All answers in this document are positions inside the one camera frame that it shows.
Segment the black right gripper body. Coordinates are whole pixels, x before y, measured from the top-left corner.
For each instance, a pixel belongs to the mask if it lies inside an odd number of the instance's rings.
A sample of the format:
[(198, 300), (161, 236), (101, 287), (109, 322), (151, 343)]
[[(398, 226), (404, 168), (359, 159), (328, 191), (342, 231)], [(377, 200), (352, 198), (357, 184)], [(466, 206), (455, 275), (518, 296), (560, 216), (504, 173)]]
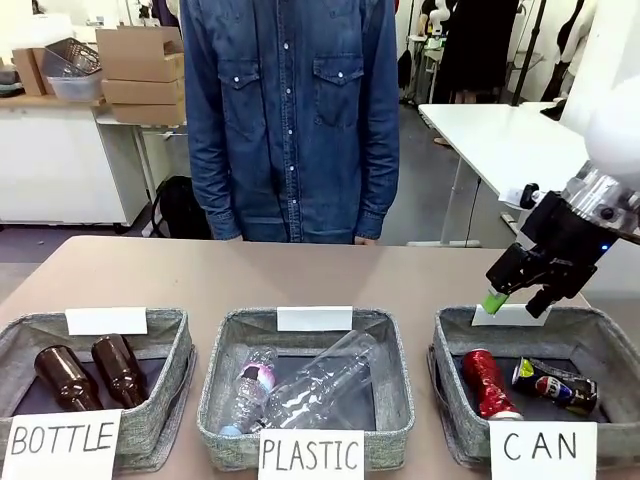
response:
[(547, 193), (533, 210), (524, 234), (533, 242), (527, 250), (539, 254), (539, 277), (533, 285), (550, 286), (554, 303), (575, 297), (609, 248), (609, 232), (578, 216), (556, 192)]

